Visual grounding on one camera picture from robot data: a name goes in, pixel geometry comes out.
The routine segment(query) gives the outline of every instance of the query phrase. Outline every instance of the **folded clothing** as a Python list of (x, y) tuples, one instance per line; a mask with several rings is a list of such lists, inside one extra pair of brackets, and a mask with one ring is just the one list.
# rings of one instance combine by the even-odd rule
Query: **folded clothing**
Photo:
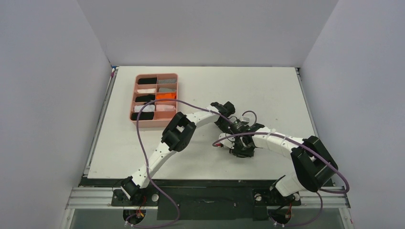
[(154, 94), (143, 95), (135, 98), (135, 102), (149, 102), (155, 100), (156, 96)]
[(175, 111), (176, 107), (173, 105), (157, 104), (156, 111)]
[[(131, 120), (136, 121), (138, 114), (139, 114), (138, 112), (132, 113)], [(142, 112), (140, 113), (139, 120), (152, 120), (154, 116), (155, 112)]]
[(161, 87), (159, 88), (159, 92), (176, 92), (176, 89)]
[(159, 84), (163, 84), (163, 83), (177, 83), (177, 79), (173, 78), (173, 79), (164, 79), (164, 80), (158, 80)]
[(156, 88), (151, 89), (137, 89), (137, 93), (155, 93)]
[(158, 78), (143, 78), (138, 80), (138, 84), (156, 84), (158, 82)]
[[(141, 110), (141, 108), (144, 105), (138, 105), (134, 107), (134, 112), (139, 112)], [(143, 108), (142, 112), (154, 112), (155, 111), (155, 105), (147, 105), (145, 108)]]
[(156, 99), (175, 99), (176, 93), (157, 94)]

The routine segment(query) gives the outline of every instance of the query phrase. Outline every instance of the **white cloth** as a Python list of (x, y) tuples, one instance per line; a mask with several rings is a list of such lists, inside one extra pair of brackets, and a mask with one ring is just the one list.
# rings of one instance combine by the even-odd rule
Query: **white cloth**
[(137, 93), (155, 93), (156, 88), (151, 89), (137, 89)]
[[(135, 106), (134, 107), (134, 112), (137, 113), (140, 111), (140, 109), (143, 107), (144, 105), (139, 105), (139, 106)], [(147, 105), (142, 112), (154, 112), (155, 111), (155, 105)]]
[(156, 111), (175, 111), (176, 107), (173, 105), (157, 104)]

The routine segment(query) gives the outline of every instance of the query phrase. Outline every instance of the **gray cloth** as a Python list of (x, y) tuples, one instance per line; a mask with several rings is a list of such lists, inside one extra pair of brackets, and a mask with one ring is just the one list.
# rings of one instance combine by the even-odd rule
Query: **gray cloth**
[(159, 88), (159, 92), (176, 92), (176, 89), (161, 87)]
[(177, 79), (165, 79), (165, 80), (158, 80), (159, 84), (163, 84), (163, 83), (177, 83)]

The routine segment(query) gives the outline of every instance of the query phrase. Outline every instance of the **robotic arm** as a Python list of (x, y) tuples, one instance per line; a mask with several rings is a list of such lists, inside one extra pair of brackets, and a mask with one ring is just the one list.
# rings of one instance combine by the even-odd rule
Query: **robotic arm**
[[(235, 113), (235, 108), (230, 102), (224, 105), (216, 102), (212, 103), (207, 107), (207, 110), (220, 113), (225, 117)], [(161, 142), (149, 158), (150, 176), (152, 177), (172, 155), (182, 151), (188, 145), (196, 128), (208, 123), (215, 123), (223, 131), (220, 134), (220, 139), (228, 135), (257, 133), (257, 135), (253, 133), (229, 138), (231, 141), (228, 141), (228, 139), (219, 141), (219, 146), (229, 148), (229, 152), (235, 156), (252, 157), (255, 148), (265, 148), (292, 160), (295, 172), (281, 177), (270, 187), (271, 192), (276, 195), (291, 197), (294, 193), (303, 190), (317, 192), (334, 174), (329, 167), (315, 158), (310, 152), (286, 141), (286, 137), (314, 150), (338, 169), (325, 146), (315, 136), (308, 139), (290, 137), (278, 133), (274, 129), (271, 130), (262, 124), (256, 123), (249, 126), (249, 120), (246, 117), (241, 117), (230, 123), (218, 114), (199, 111), (187, 115), (178, 112), (173, 117), (163, 131)], [(121, 189), (133, 204), (137, 204), (142, 197), (142, 189), (146, 188), (148, 184), (146, 165), (143, 165), (121, 182)]]

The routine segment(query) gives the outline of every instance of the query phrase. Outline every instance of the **metal frame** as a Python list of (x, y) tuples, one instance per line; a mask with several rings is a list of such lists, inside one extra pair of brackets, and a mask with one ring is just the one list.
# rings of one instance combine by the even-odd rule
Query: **metal frame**
[[(111, 92), (114, 87), (114, 82), (118, 73), (119, 67), (116, 67), (113, 73), (113, 76), (110, 80), (110, 83), (107, 88), (106, 96), (104, 99), (104, 104), (100, 112), (100, 117), (98, 119), (98, 123), (95, 130), (95, 135), (93, 138), (92, 146), (89, 152), (89, 156), (87, 159), (87, 164), (83, 172), (83, 177), (87, 178), (91, 161), (93, 158), (93, 154), (95, 151), (95, 147), (97, 145), (98, 136), (104, 121), (104, 116), (106, 114), (106, 110), (108, 107), (108, 102), (111, 97)], [(296, 69), (297, 78), (299, 81), (299, 85), (301, 87), (302, 94), (304, 96), (304, 100), (307, 106), (308, 114), (311, 119), (312, 127), (314, 129), (315, 136), (318, 136), (318, 131), (316, 129), (310, 108), (308, 106), (307, 98), (304, 93), (304, 88), (302, 86), (301, 77), (299, 75), (299, 69)], [(61, 223), (62, 229), (70, 228), (72, 218), (75, 212), (75, 209), (137, 209), (138, 206), (131, 206), (131, 207), (114, 207), (111, 206), (111, 200), (113, 197), (113, 190), (116, 189), (114, 187), (74, 187), (71, 191), (70, 197), (66, 204), (66, 210), (64, 212), (63, 220)], [(328, 187), (327, 189), (330, 190), (342, 190), (343, 187)], [(320, 201), (319, 197), (312, 192), (303, 191), (300, 192), (300, 200), (301, 206), (296, 206), (295, 208), (319, 208)], [(330, 194), (322, 192), (322, 199), (324, 202), (324, 208), (338, 208), (343, 225), (346, 229), (353, 229), (352, 218), (350, 216), (349, 208), (349, 200), (345, 194)], [(157, 209), (158, 207), (141, 207), (141, 209)]]

